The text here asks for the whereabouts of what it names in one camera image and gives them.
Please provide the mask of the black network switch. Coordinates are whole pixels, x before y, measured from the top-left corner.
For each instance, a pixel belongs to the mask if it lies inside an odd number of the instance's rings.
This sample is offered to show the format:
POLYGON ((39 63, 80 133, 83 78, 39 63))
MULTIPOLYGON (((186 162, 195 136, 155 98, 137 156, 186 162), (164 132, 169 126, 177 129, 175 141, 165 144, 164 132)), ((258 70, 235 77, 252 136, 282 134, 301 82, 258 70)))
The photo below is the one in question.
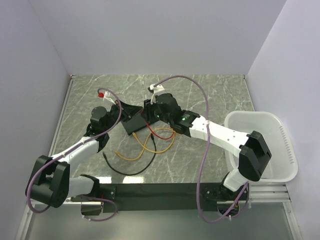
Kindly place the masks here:
POLYGON ((141 116, 140 112, 138 112, 131 118, 128 118, 127 120, 122 120, 121 124, 128 136, 147 127, 146 121, 141 116))

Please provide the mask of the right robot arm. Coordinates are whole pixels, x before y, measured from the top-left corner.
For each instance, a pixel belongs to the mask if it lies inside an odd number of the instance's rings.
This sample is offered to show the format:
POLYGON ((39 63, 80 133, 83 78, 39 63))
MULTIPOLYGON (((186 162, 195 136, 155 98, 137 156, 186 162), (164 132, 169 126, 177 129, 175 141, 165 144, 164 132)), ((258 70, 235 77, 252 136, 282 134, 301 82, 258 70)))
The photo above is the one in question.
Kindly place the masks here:
POLYGON ((163 93, 143 102, 142 117, 147 123, 162 121, 176 133, 209 141, 238 158, 238 166, 225 177, 220 195, 230 200, 246 182, 260 181, 272 153, 258 131, 240 132, 207 120, 204 116, 183 110, 170 93, 163 93))

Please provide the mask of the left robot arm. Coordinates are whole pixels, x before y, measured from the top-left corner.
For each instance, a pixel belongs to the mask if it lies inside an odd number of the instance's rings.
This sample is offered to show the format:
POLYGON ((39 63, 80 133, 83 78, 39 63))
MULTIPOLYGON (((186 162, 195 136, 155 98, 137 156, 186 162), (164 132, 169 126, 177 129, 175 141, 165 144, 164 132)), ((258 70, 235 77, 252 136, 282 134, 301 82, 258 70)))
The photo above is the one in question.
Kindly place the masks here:
POLYGON ((90 175, 71 178, 70 173, 90 156, 100 152, 109 141, 108 132, 118 122, 128 122, 143 110, 141 106, 117 101, 107 110, 103 106, 91 111, 90 123, 83 137, 61 153, 40 156, 33 167, 25 195, 48 207, 58 208, 67 199, 83 195, 89 201, 101 196, 100 181, 90 175))

